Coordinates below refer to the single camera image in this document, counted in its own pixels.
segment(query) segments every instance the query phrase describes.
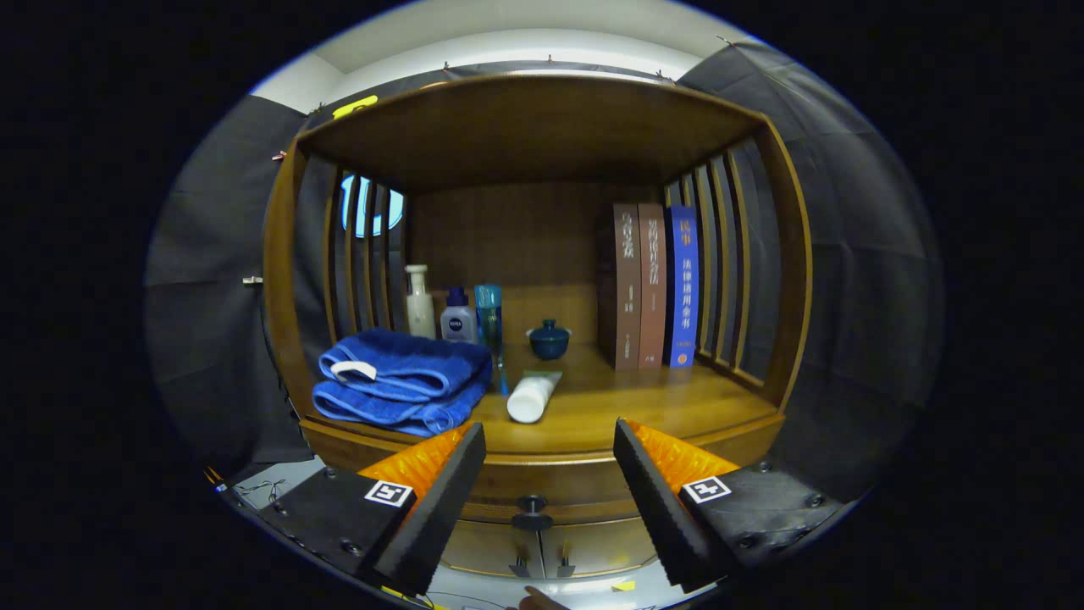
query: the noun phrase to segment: blue ceramic jar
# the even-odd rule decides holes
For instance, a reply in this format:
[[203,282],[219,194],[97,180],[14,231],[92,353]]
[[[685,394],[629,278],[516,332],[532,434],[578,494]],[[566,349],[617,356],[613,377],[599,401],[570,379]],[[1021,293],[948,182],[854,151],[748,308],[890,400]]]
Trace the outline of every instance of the blue ceramic jar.
[[541,361],[553,361],[562,358],[568,350],[568,338],[572,332],[556,328],[557,321],[542,321],[542,328],[527,332],[531,340],[531,351]]

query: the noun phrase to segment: towel hanging loop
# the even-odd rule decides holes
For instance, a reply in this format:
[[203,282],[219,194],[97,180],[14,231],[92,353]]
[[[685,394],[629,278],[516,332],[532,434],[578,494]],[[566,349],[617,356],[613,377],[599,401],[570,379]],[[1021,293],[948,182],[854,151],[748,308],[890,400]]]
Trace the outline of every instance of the towel hanging loop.
[[350,381],[348,379],[344,379],[343,376],[339,375],[339,373],[347,371],[359,373],[369,379],[376,381],[376,367],[363,361],[343,361],[341,363],[335,363],[332,365],[332,375],[334,375],[335,378],[343,384]]

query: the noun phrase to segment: blue light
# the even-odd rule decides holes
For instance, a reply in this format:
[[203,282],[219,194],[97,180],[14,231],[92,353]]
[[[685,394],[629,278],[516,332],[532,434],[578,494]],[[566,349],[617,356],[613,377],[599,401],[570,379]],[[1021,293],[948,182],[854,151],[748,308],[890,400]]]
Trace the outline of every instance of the blue light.
[[[369,178],[364,176],[361,177],[361,192],[358,193],[358,224],[354,228],[354,236],[361,238],[365,236],[365,196],[369,192],[369,185],[371,182]],[[339,184],[339,196],[340,207],[343,208],[343,230],[346,230],[347,225],[347,197],[350,196],[350,185],[353,184],[353,176],[347,176],[343,179],[343,183]],[[391,191],[391,200],[388,204],[390,208],[390,216],[388,219],[388,230],[399,223],[403,218],[403,195]],[[380,234],[380,223],[384,221],[383,215],[377,213],[373,217],[373,235]]]

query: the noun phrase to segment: cabinet door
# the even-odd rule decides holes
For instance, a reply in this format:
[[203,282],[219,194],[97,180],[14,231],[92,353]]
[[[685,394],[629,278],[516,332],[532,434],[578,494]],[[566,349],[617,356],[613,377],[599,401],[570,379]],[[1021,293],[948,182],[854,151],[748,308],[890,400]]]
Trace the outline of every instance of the cabinet door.
[[515,577],[509,566],[522,561],[521,575],[541,579],[542,557],[538,535],[516,530],[511,524],[457,521],[440,557],[442,563],[456,570]]
[[542,532],[547,575],[559,574],[563,560],[575,567],[571,576],[586,576],[637,568],[655,558],[655,546],[636,517],[620,521],[555,525]]

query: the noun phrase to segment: white lotion bottle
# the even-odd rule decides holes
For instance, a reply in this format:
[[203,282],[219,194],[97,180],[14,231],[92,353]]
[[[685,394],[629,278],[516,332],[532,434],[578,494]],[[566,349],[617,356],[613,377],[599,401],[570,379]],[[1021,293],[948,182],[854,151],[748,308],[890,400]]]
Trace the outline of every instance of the white lotion bottle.
[[406,264],[410,273],[410,294],[406,295],[406,323],[410,334],[414,337],[437,339],[437,327],[434,324],[433,295],[425,290],[426,264]]
[[524,378],[508,397],[508,415],[519,424],[542,419],[545,404],[560,381],[560,372],[524,372]]

